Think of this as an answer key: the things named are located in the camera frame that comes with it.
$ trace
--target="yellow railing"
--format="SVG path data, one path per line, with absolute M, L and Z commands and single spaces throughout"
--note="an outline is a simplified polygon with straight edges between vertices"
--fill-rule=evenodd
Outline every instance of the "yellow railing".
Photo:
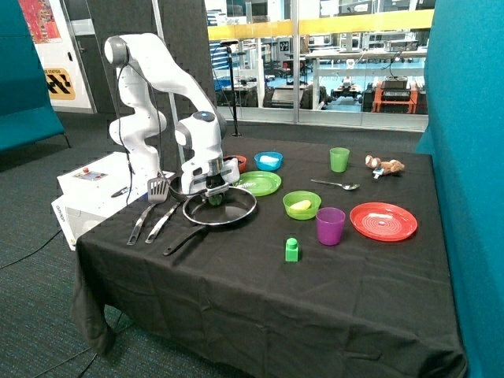
M 299 21 L 299 34 L 327 34 L 374 32 L 401 29 L 430 28 L 434 10 L 414 10 L 363 14 L 360 16 L 317 18 Z M 222 39 L 252 39 L 292 35 L 291 20 L 245 25 L 212 26 L 208 28 L 210 41 Z

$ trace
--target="green block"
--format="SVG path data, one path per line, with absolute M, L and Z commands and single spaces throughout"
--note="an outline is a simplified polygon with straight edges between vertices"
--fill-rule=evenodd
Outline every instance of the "green block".
M 298 241 L 294 238 L 289 238 L 285 243 L 285 261 L 299 261 L 299 244 Z

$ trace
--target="cup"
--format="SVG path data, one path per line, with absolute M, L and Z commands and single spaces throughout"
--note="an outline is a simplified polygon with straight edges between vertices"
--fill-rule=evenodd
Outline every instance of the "cup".
M 324 207 L 317 211 L 317 237 L 325 246 L 335 246 L 341 240 L 345 213 L 335 207 Z
M 350 150 L 342 147 L 331 148 L 329 151 L 329 158 L 331 161 L 331 170 L 333 172 L 341 173 L 347 170 L 348 156 Z

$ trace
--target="yellow toy food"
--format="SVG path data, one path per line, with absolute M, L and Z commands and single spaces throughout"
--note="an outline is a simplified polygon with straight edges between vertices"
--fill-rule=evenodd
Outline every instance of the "yellow toy food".
M 294 205 L 291 205 L 291 209 L 293 210 L 306 210 L 312 205 L 312 202 L 305 199 L 304 201 L 296 202 Z

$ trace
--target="red bowl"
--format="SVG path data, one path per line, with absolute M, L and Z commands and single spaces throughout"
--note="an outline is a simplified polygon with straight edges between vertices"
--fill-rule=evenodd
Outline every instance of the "red bowl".
M 246 157 L 244 156 L 241 156 L 241 155 L 228 155 L 228 156 L 224 156 L 224 160 L 231 160 L 233 158 L 237 158 L 238 159 L 238 170 L 240 173 L 244 173 L 245 172 L 245 167 L 246 167 Z

